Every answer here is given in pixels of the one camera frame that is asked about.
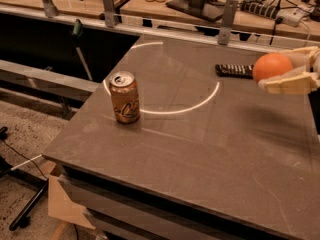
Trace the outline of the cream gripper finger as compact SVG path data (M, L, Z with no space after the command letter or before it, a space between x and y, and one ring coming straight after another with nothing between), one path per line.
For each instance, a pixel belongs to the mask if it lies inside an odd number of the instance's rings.
M316 56L320 53L320 48L317 46L308 46L281 51L281 54L287 56L294 68L306 66L311 68L315 63Z
M301 66L282 75L262 79L258 86L269 94L309 94L319 88L319 74L308 72Z

